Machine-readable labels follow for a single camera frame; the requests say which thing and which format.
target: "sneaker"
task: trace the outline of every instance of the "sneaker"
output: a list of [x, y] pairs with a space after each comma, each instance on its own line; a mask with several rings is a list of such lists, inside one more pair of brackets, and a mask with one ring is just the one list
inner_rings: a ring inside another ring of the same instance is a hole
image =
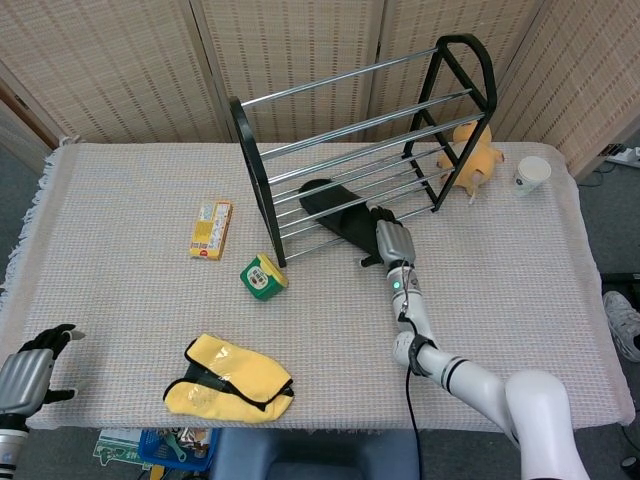
[[640, 363], [640, 313], [619, 292], [607, 292], [602, 297], [609, 330], [624, 358]]

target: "yellow plush toy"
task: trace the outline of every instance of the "yellow plush toy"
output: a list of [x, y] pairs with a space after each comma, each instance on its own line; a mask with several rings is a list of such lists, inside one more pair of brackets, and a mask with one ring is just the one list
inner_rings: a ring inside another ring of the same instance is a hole
[[[476, 128], [476, 124], [477, 122], [465, 123], [453, 131], [454, 145], [452, 148], [456, 155], [460, 156], [462, 154], [462, 150]], [[504, 155], [500, 150], [491, 147], [491, 129], [487, 126], [480, 135], [480, 139], [471, 155], [469, 155], [454, 185], [464, 187], [473, 200], [478, 192], [478, 187], [493, 175], [496, 162], [504, 162]], [[453, 166], [449, 157], [444, 154], [438, 159], [437, 165], [445, 169]], [[445, 181], [447, 177], [448, 175], [443, 176], [442, 180]]]

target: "paper cup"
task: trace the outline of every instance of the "paper cup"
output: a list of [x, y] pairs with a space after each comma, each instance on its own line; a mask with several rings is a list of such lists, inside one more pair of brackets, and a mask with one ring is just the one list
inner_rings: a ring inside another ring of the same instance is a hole
[[520, 160], [513, 176], [514, 193], [524, 197], [551, 176], [551, 165], [540, 157], [525, 157]]

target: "white tablecloth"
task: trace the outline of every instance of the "white tablecloth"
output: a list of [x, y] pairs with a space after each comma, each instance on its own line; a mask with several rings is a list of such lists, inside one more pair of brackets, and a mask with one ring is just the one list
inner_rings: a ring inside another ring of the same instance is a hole
[[[633, 405], [563, 157], [534, 143], [496, 146], [506, 162], [473, 206], [455, 188], [438, 213], [406, 222], [441, 348], [502, 378], [525, 368], [557, 375], [576, 428], [629, 422]], [[322, 145], [304, 159], [273, 160], [269, 169], [353, 148]], [[516, 198], [510, 182], [527, 155], [546, 158], [553, 175]], [[32, 426], [222, 425], [172, 415], [162, 402], [187, 367], [185, 347], [203, 332], [269, 355], [291, 373], [295, 400], [271, 425], [410, 425], [405, 370], [391, 357], [397, 331], [381, 266], [360, 268], [363, 255], [342, 244], [290, 262], [290, 287], [266, 303], [240, 282], [257, 252], [273, 250], [238, 145], [79, 144], [58, 149], [52, 163], [9, 269], [3, 352], [61, 322], [87, 337], [67, 347], [53, 379], [55, 387], [79, 386], [80, 395], [45, 406]], [[433, 172], [434, 163], [424, 161], [425, 170]], [[203, 199], [235, 207], [220, 262], [188, 255]], [[425, 202], [421, 194], [390, 206], [400, 214]], [[332, 234], [318, 228], [304, 238], [291, 251]], [[420, 427], [495, 429], [426, 379], [414, 378], [411, 391]]]

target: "basket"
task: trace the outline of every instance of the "basket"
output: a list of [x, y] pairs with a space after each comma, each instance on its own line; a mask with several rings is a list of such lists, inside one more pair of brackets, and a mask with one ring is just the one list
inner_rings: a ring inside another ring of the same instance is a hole
[[198, 458], [192, 450], [184, 449], [187, 453], [187, 459], [181, 462], [173, 449], [165, 443], [164, 438], [158, 434], [157, 430], [142, 430], [140, 443], [138, 444], [138, 455], [145, 462], [154, 465], [162, 465], [176, 470], [204, 472], [211, 465], [211, 459], [218, 441], [218, 432], [219, 429], [212, 429], [209, 451], [204, 458]]

